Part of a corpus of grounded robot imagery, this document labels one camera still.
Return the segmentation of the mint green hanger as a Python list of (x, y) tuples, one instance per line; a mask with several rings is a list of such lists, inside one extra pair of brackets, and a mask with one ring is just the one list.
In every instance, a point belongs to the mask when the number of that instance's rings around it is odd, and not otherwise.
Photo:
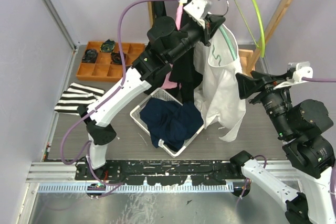
[[(226, 15), (226, 14), (228, 13), (228, 11), (229, 11), (229, 1), (228, 1), (228, 0), (225, 0), (225, 1), (226, 1), (226, 6), (227, 6), (227, 8), (226, 8), (226, 12), (225, 12), (224, 15)], [(222, 25), (219, 27), (219, 31), (220, 31), (220, 33), (222, 34), (223, 38), (224, 38), (225, 41), (226, 41), (226, 44), (227, 44), (227, 46), (228, 46), (228, 49), (229, 49), (230, 54), (231, 54), (231, 56), (232, 56), (232, 59), (233, 59), (233, 60), (236, 60), (236, 59), (237, 59), (237, 53), (236, 53), (236, 51), (234, 50), (234, 47), (233, 47), (233, 45), (232, 45), (232, 43), (231, 43), (231, 40), (230, 40), (230, 38), (229, 38), (227, 32), (225, 31), (225, 29), (223, 28)]]

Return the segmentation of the white t shirt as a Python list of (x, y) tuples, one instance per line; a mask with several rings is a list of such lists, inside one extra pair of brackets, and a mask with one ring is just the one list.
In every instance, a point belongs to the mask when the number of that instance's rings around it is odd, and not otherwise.
[(242, 73), (238, 44), (234, 34), (227, 32), (237, 59), (233, 60), (219, 29), (210, 40), (210, 46), (199, 42), (194, 47), (195, 70), (203, 75), (201, 84), (194, 90), (194, 103), (201, 113), (204, 127), (218, 122), (228, 132), (220, 137), (225, 142), (236, 139), (246, 113), (246, 102), (239, 98), (235, 74)]

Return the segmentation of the lime green hanger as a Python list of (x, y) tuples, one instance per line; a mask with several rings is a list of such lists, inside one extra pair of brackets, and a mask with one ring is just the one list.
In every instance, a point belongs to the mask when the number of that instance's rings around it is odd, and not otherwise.
[(259, 28), (259, 34), (260, 34), (260, 38), (257, 40), (248, 24), (248, 21), (247, 19), (245, 18), (244, 16), (244, 13), (243, 13), (243, 10), (241, 9), (239, 3), (237, 0), (233, 0), (238, 11), (239, 11), (239, 14), (241, 16), (241, 18), (243, 19), (243, 22), (256, 46), (256, 49), (259, 49), (260, 50), (260, 57), (261, 58), (264, 58), (265, 57), (265, 51), (266, 51), (266, 36), (265, 36), (265, 29), (264, 29), (264, 23), (263, 23), (263, 20), (262, 20), (262, 17), (261, 17), (261, 12), (260, 12), (260, 9), (259, 9), (259, 6), (257, 4), (257, 1), (256, 0), (250, 0), (251, 1), (251, 4), (253, 6), (253, 10), (255, 12), (255, 15), (256, 15), (256, 19), (257, 19), (257, 23), (258, 23), (258, 28)]

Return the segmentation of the navy blue t shirt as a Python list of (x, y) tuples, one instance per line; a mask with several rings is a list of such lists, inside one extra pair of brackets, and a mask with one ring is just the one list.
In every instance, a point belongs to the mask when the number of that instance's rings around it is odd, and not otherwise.
[(179, 151), (203, 125), (200, 111), (193, 102), (182, 105), (175, 101), (150, 98), (140, 112), (140, 119), (147, 125), (152, 145), (159, 147), (159, 140), (173, 151)]

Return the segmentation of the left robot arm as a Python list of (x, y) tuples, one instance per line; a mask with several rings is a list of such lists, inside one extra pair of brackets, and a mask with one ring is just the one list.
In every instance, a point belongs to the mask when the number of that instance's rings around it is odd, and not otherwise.
[(77, 108), (86, 124), (90, 146), (86, 173), (93, 180), (105, 174), (108, 144), (117, 134), (111, 126), (112, 119), (136, 96), (151, 87), (158, 88), (171, 71), (171, 66), (198, 42), (209, 46), (210, 39), (224, 23), (224, 15), (206, 14), (178, 29), (172, 17), (158, 18), (147, 32), (149, 49), (142, 52), (125, 75), (100, 99)]

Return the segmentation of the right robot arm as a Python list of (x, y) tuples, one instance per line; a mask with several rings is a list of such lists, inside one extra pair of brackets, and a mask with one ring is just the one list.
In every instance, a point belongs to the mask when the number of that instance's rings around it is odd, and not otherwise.
[(260, 103), (269, 116), (303, 192), (287, 189), (249, 153), (231, 158), (233, 177), (249, 178), (284, 209), (289, 223), (335, 223), (335, 154), (323, 133), (333, 126), (325, 105), (307, 99), (292, 105), (292, 86), (313, 80), (309, 62), (291, 62), (286, 73), (243, 74), (237, 41), (224, 25), (214, 32), (206, 49), (202, 107), (205, 126), (215, 122), (228, 129), (223, 141), (236, 139), (246, 103)]

